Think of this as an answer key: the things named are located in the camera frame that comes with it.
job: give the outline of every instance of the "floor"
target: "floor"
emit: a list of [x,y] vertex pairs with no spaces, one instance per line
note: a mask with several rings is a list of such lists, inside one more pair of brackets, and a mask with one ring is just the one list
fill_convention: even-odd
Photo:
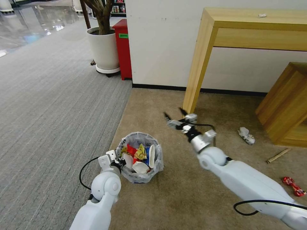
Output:
[[[233,210],[240,199],[223,186],[215,175],[199,166],[187,138],[166,125],[163,112],[180,119],[178,107],[184,92],[133,88],[111,148],[135,131],[149,133],[161,144],[165,168],[148,184],[132,184],[121,178],[119,201],[111,210],[110,230],[290,230],[280,220],[263,214],[245,217]],[[274,161],[266,159],[286,147],[271,143],[255,110],[262,97],[201,93],[195,113],[199,123],[216,127],[217,147],[235,160],[243,161],[281,183],[290,176],[307,189],[306,149],[292,148]],[[248,128],[256,142],[248,145],[238,135],[241,126]],[[282,185],[297,202],[307,205],[307,196],[295,197],[291,188]],[[252,211],[241,207],[241,211]]]
[[85,31],[78,20],[0,58],[1,230],[69,229],[89,197],[79,171],[109,149],[131,81],[90,65]]
[[[71,1],[55,0],[32,2],[14,8],[15,14],[0,13],[0,57],[18,48],[31,44],[43,37],[57,33],[77,21],[84,22],[84,16],[77,14],[71,7]],[[113,26],[123,18],[111,18]],[[97,20],[90,20],[91,26],[97,26]]]

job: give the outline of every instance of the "black cable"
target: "black cable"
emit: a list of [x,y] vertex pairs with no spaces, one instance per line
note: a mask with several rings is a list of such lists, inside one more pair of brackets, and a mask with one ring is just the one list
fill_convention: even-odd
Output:
[[82,174],[83,169],[84,169],[89,163],[91,163],[93,160],[96,160],[96,159],[98,159],[98,158],[99,158],[99,157],[95,157],[95,158],[91,159],[89,162],[87,162],[87,163],[82,167],[82,169],[80,170],[80,173],[79,173],[79,181],[80,181],[80,183],[82,184],[83,187],[87,188],[88,190],[91,190],[91,188],[90,188],[90,187],[87,187],[87,186],[82,182],[81,174]]
[[[195,126],[208,126],[208,127],[211,127],[216,132],[214,125],[210,125],[210,124],[195,124],[195,123],[188,123],[188,124],[195,125]],[[216,146],[216,139],[215,139],[215,137],[213,138],[213,146]]]
[[258,203],[258,202],[261,202],[261,203],[276,203],[276,204],[283,204],[283,205],[287,205],[287,206],[291,206],[291,207],[296,207],[296,208],[301,208],[301,209],[305,209],[307,210],[307,207],[305,206],[301,206],[301,205],[297,205],[297,204],[291,204],[291,203],[287,203],[287,202],[282,202],[282,201],[274,201],[274,200],[248,200],[248,201],[241,201],[241,202],[238,202],[238,203],[235,203],[233,208],[234,210],[243,215],[243,216],[252,216],[252,215],[255,215],[258,213],[258,211],[255,211],[255,212],[251,212],[251,213],[243,213],[243,212],[240,212],[238,209],[237,209],[237,206],[241,205],[241,204],[246,204],[246,203]]

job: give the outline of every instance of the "red cabinet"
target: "red cabinet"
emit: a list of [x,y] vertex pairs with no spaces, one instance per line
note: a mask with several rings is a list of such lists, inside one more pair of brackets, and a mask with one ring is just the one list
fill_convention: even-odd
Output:
[[125,78],[132,78],[127,19],[120,20],[113,26],[113,29],[116,35],[117,53],[122,80],[125,80]]

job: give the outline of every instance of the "green label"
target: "green label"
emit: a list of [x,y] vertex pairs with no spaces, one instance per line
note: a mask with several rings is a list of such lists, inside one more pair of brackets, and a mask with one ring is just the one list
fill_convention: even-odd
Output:
[[118,34],[119,38],[128,38],[128,34]]

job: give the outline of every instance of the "table leg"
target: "table leg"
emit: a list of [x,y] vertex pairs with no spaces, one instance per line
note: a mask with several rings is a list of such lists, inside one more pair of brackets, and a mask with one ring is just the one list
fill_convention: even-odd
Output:
[[183,109],[188,113],[192,113],[195,109],[217,31],[218,28],[214,27],[214,20],[204,10],[183,101]]

